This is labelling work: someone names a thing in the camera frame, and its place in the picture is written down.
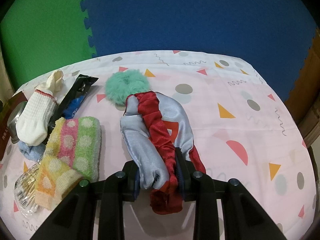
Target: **red and silver garment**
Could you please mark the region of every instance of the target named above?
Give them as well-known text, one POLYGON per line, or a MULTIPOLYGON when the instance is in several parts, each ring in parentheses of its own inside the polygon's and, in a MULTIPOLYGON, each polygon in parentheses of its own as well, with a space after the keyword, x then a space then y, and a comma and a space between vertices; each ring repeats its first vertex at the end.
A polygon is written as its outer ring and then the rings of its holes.
POLYGON ((158 92, 130 95, 120 126, 129 154, 139 167, 140 187, 154 188, 150 195, 153 211, 181 211, 182 198, 176 191, 175 147, 181 148, 183 157, 192 161, 196 170, 205 173, 183 107, 158 92))

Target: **fluffy pom-pom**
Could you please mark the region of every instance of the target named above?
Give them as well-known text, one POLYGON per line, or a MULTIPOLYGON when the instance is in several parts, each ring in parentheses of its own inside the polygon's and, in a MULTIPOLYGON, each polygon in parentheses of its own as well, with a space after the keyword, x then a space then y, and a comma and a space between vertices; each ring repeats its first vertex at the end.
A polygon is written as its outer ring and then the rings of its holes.
POLYGON ((127 70, 114 73, 105 85, 106 97, 118 105, 125 105, 127 97, 131 94, 147 92, 150 85, 147 77, 139 70, 127 70))

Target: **metal bowl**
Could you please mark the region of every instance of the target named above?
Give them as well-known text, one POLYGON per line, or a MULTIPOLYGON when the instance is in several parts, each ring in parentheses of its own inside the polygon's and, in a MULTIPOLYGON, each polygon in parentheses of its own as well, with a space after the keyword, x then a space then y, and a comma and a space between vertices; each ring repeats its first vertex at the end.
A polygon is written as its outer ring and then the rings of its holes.
POLYGON ((12 143, 17 143, 19 141, 19 138, 17 136, 16 123, 20 115, 22 114, 24 108, 26 107, 26 104, 27 101, 22 101, 21 103, 19 103, 8 118, 7 127, 11 135, 12 143))

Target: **silver satin cloth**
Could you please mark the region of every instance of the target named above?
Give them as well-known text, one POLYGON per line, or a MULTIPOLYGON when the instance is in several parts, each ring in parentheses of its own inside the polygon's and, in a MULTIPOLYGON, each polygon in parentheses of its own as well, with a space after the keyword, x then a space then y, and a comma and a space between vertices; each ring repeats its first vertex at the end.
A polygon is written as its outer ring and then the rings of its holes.
MULTIPOLYGON (((186 112, 173 98, 158 92, 156 96, 162 120, 179 124, 173 145, 181 148, 184 159, 190 161, 193 133, 186 112)), ((138 104, 135 96, 128 98, 126 112, 120 120, 121 133, 131 158, 139 167, 140 187, 160 189, 169 180, 169 173, 156 147, 149 140, 149 132, 138 113, 138 104)))

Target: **silver metal object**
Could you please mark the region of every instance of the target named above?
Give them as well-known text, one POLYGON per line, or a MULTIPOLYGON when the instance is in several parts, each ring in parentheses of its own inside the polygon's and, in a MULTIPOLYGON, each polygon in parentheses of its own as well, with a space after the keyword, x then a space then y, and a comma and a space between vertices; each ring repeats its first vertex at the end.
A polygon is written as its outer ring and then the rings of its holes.
POLYGON ((86 179, 83 179, 79 182, 80 187, 86 187, 89 185, 89 181, 87 181, 86 179))
POLYGON ((26 107, 26 104, 27 101, 22 101, 21 103, 19 103, 8 118, 7 127, 11 135, 12 143, 17 143, 19 141, 19 138, 17 136, 16 123, 20 115, 22 114, 24 108, 26 107))
POLYGON ((123 178, 125 176, 125 172, 124 171, 118 171, 117 173, 116 173, 116 177, 117 178, 123 178))
POLYGON ((237 179, 230 179, 229 182, 233 186, 238 186, 240 183, 239 180, 237 180, 237 179))
POLYGON ((196 178, 201 178, 202 175, 203 175, 203 173, 202 173, 201 171, 195 171, 195 172, 193 173, 193 176, 196 177, 196 178))

